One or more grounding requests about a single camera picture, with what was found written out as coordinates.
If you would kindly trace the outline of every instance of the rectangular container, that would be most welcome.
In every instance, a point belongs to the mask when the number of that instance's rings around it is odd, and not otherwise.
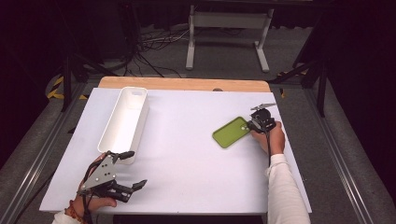
[[[125,87],[107,122],[98,145],[100,152],[121,153],[134,151],[134,156],[118,160],[120,164],[132,164],[137,155],[140,136],[149,113],[148,91],[144,88]]]

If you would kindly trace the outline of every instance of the human hand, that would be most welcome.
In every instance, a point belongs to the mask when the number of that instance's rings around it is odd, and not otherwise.
[[[95,161],[101,160],[105,155],[106,155],[106,153],[103,153]],[[81,181],[81,183],[79,184],[78,189],[81,188],[82,184],[83,184],[83,181]],[[89,205],[88,209],[90,210],[90,212],[94,212],[94,211],[98,210],[99,208],[105,207],[105,206],[111,206],[111,207],[117,206],[117,202],[113,198],[94,198],[93,197],[90,199],[90,197],[87,197],[87,204]],[[72,209],[73,209],[72,206],[73,206],[74,210],[76,211],[77,216],[84,217],[84,204],[83,204],[82,196],[77,194],[75,200],[71,201],[70,206],[66,209],[65,213],[70,217],[72,217]]]
[[[254,139],[260,143],[262,149],[268,154],[267,136],[265,133],[257,133],[253,130],[250,131],[250,133]],[[270,147],[270,156],[275,154],[283,154],[283,150],[285,149],[285,134],[282,131],[282,123],[279,121],[276,121],[276,126],[270,131]]]

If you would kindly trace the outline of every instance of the black cable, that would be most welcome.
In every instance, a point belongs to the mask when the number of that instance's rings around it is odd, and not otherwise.
[[[123,74],[123,77],[125,77],[127,71],[128,71],[128,63],[125,64],[125,72]]]
[[[55,171],[56,171],[56,170],[54,170],[54,171],[49,175],[49,177],[47,178],[47,180],[46,180],[46,181],[43,183],[43,185],[41,185],[41,187],[35,192],[35,194],[32,196],[32,198],[29,200],[29,202],[27,202],[27,203],[24,205],[24,207],[22,208],[22,210],[18,213],[18,216],[17,216],[17,218],[15,219],[14,224],[16,224],[16,223],[18,222],[18,220],[19,220],[19,219],[21,218],[21,216],[23,215],[24,211],[29,207],[29,205],[33,202],[33,200],[35,199],[35,197],[37,197],[37,195],[40,193],[40,191],[50,183],[50,181],[51,181],[53,175],[55,174]]]
[[[143,76],[143,74],[142,74],[142,70],[141,70],[141,68],[140,68],[140,66],[139,66],[139,64],[137,64],[137,62],[134,60],[134,64],[136,64],[136,66],[138,67],[138,69],[139,69],[139,73],[140,73],[140,76],[142,77]]]
[[[170,44],[180,40],[181,37],[187,33],[187,31],[188,29],[177,30],[174,33],[172,33],[172,31],[169,31],[169,34],[167,35],[161,35],[162,33],[160,33],[159,35],[152,37],[151,39],[145,39],[142,42],[140,42],[144,46],[144,49],[140,51],[147,52],[150,49],[156,49],[156,50],[164,49]]]
[[[139,62],[145,64],[145,65],[149,65],[149,66],[152,66],[152,67],[155,67],[155,68],[160,68],[160,69],[165,69],[165,70],[172,71],[172,72],[176,73],[179,77],[182,77],[178,71],[176,71],[176,70],[174,70],[174,69],[172,69],[172,68],[160,67],[160,66],[156,66],[156,65],[152,65],[152,64],[147,64],[147,63],[145,63],[145,62],[143,62],[143,61],[141,61],[141,60],[139,60],[139,59],[137,59],[137,60],[138,60]]]
[[[142,35],[149,35],[149,37],[148,38],[142,38],[142,40],[146,41],[146,40],[150,40],[150,39],[161,38],[163,36],[166,36],[166,35],[163,35],[164,33],[165,33],[165,30],[163,30],[163,31],[151,31],[151,32],[143,33]]]
[[[132,72],[131,69],[128,69],[128,73],[129,73],[130,75],[134,76],[134,77],[137,77],[137,75],[135,75],[135,74]]]
[[[99,214],[96,215],[96,224],[99,224]]]
[[[164,77],[163,74],[161,74],[156,68],[155,66],[153,66],[145,57],[143,57],[143,55],[141,55],[139,52],[137,52],[137,55],[139,55],[139,57],[141,57],[151,68],[152,70],[154,70],[158,75],[160,75],[161,77]]]
[[[152,35],[150,35],[150,34],[141,34],[141,38],[142,38],[142,41],[146,41],[146,40],[148,40],[148,39],[152,39],[153,37],[152,37]]]
[[[271,166],[271,144],[270,144],[270,133],[267,132],[265,133],[265,136],[267,137],[267,145],[268,145],[268,167]]]
[[[93,163],[91,163],[91,165],[88,167],[87,172],[85,172],[84,175],[84,179],[83,179],[83,183],[85,183],[88,179],[88,177],[90,176],[90,174],[92,174],[95,169],[98,167],[98,165],[100,165],[100,163],[102,163],[104,159],[101,159],[99,161],[94,161]],[[84,220],[88,222],[88,224],[92,224],[92,217],[91,217],[91,212],[89,210],[89,205],[92,199],[94,192],[91,192],[91,198],[87,203],[87,194],[86,193],[82,193],[81,197],[82,197],[82,206],[84,207]]]

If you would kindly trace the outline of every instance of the dark floor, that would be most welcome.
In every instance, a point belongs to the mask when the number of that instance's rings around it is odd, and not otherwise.
[[[164,49],[152,49],[143,52],[142,55],[153,65],[178,71],[181,77],[272,79],[277,73],[291,69],[294,59],[310,32],[310,29],[299,28],[270,30],[264,44],[264,52],[271,70],[268,74],[261,71],[256,52],[252,47],[252,42],[259,34],[248,30],[238,35],[229,35],[219,30],[202,31],[196,38],[192,71],[184,68],[188,42],[183,38]],[[127,72],[128,76],[156,76],[152,75],[155,72],[150,67],[139,61],[130,62],[128,69],[130,69],[130,72]],[[177,76],[175,72],[159,70],[167,77]],[[117,71],[120,75],[124,72],[124,69]],[[97,87],[99,79],[96,77],[99,76],[91,76],[89,82],[83,86],[84,94],[90,94],[92,88]],[[328,83],[326,91],[325,121],[353,177],[352,184],[355,184],[356,189],[359,190],[360,195],[354,194],[354,196],[361,197],[358,201],[362,203],[358,208],[354,207],[353,199],[350,198],[351,195],[348,195],[348,183],[351,182],[343,182],[342,172],[334,163],[332,147],[318,122],[317,111],[309,104],[307,96],[309,93],[298,86],[285,86],[284,97],[280,95],[278,86],[271,86],[271,90],[276,97],[300,172],[305,179],[304,185],[313,210],[310,215],[312,223],[396,223],[392,199],[350,127],[332,91],[331,84]],[[50,173],[56,169],[72,137],[72,134],[68,132],[78,124],[86,102],[86,100],[77,100],[68,116],[64,118],[64,124],[59,134],[56,134],[54,144],[50,148],[49,157],[44,161],[45,166],[42,170],[38,170],[38,179],[33,180],[35,186],[26,192],[29,195],[27,200],[33,197]],[[51,134],[56,120],[61,116],[62,105],[61,99],[50,99],[46,109],[37,118],[31,130],[21,140],[0,171],[1,211],[7,211],[8,205],[15,201],[13,200],[14,194],[35,162],[36,155],[48,143],[47,137]],[[45,192],[46,188],[43,188],[35,196],[18,223],[50,223],[52,221],[52,214],[38,211]],[[362,220],[356,213],[362,208],[368,211],[366,220]],[[137,221],[139,218],[133,217],[135,223],[145,223]],[[111,221],[112,216],[98,216],[98,223],[111,223]]]

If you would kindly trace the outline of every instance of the white table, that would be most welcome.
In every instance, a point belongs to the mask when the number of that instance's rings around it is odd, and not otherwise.
[[[63,210],[76,194],[120,89],[95,89],[52,178],[41,211]],[[272,93],[229,91],[148,91],[149,112],[132,165],[117,165],[117,181],[131,187],[147,179],[128,203],[103,208],[109,214],[261,215],[267,211],[268,157],[247,135],[222,149],[211,134]],[[276,106],[268,108],[281,120]],[[304,185],[289,141],[285,155],[309,212]]]

